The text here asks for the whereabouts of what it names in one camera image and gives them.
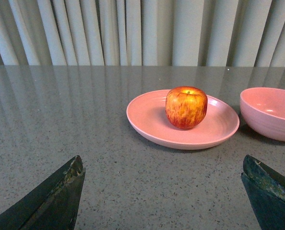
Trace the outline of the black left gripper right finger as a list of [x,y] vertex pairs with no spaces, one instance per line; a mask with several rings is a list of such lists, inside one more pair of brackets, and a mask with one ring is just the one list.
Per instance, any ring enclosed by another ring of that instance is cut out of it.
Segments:
[[262,230],[285,230],[285,177],[246,155],[241,180]]

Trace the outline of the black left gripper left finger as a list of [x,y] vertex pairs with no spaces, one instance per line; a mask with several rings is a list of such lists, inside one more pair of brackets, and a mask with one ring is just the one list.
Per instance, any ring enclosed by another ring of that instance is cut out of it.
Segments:
[[73,157],[21,200],[0,214],[0,230],[72,230],[85,178]]

